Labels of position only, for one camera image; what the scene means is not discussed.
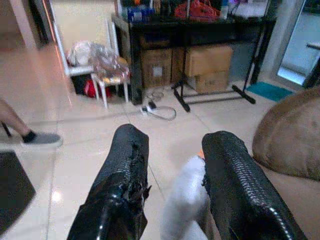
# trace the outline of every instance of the wall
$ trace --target wall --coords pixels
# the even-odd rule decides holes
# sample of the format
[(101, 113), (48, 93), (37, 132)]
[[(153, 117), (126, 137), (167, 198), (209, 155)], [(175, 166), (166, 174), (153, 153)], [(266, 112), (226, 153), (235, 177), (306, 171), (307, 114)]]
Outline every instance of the wall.
[(320, 15), (302, 12), (291, 40), (283, 57), (282, 66), (307, 75), (319, 51), (306, 47), (309, 42), (318, 42), (320, 39)]
[(78, 41), (107, 44), (105, 19), (111, 18), (115, 6), (108, 0), (51, 0), (64, 49)]
[(38, 30), (33, 20), (28, 0), (9, 0), (16, 17), (25, 47), (28, 50), (41, 46)]
[(0, 34), (19, 34), (19, 26), (9, 0), (0, 0)]

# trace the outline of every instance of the doorway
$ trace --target doorway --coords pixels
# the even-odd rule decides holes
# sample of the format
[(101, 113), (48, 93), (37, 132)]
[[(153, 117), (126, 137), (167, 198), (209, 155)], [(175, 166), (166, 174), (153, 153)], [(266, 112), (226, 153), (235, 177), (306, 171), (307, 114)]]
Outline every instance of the doorway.
[(305, 0), (277, 71), (280, 78), (303, 85), (320, 56), (320, 51), (307, 47), (320, 41), (319, 26), (320, 0)]

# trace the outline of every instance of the white floor tile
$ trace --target white floor tile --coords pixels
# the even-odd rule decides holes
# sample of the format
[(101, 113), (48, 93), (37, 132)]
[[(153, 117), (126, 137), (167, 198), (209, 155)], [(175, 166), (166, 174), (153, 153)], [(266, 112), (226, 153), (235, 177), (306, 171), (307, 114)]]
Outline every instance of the white floor tile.
[(261, 119), (273, 104), (252, 105), (250, 108), (221, 112), (217, 115), (200, 117), (211, 132), (228, 131), (242, 139), (252, 153), (254, 134)]
[[(140, 112), (141, 106), (134, 106), (131, 102), (124, 103), (123, 107), (125, 111), (128, 113), (128, 118), (130, 123), (139, 128), (140, 130), (148, 129), (148, 128), (155, 128), (160, 126), (167, 126), (170, 124), (175, 124), (181, 121), (187, 120), (195, 120), (196, 116), (192, 112), (186, 112), (183, 107), (180, 105), (178, 100), (173, 94), (171, 90), (165, 90), (160, 88), (159, 91), (164, 94), (163, 98), (160, 101), (155, 101), (154, 103), (159, 108), (159, 110), (155, 111), (154, 114), (160, 115), (164, 118), (171, 118), (174, 116), (174, 111), (172, 109), (168, 109), (167, 107), (173, 108), (176, 112), (176, 117), (174, 120), (168, 121), (165, 119), (159, 119), (151, 114), (143, 115)], [(144, 105), (148, 105), (148, 98), (144, 99)]]
[(57, 222), (51, 222), (47, 240), (66, 240), (73, 222), (73, 216), (65, 217)]
[(47, 228), (37, 227), (19, 233), (6, 232), (0, 236), (0, 240), (46, 240)]
[(57, 151), (50, 222), (74, 217), (89, 193), (112, 143), (107, 138), (64, 145)]
[(113, 134), (117, 127), (128, 124), (126, 114), (116, 116), (97, 116), (73, 118), (58, 122), (58, 134), (63, 137), (65, 145), (87, 140), (105, 138)]
[(162, 190), (170, 187), (183, 164), (202, 149), (202, 138), (208, 132), (198, 119), (144, 131), (149, 136), (149, 165)]

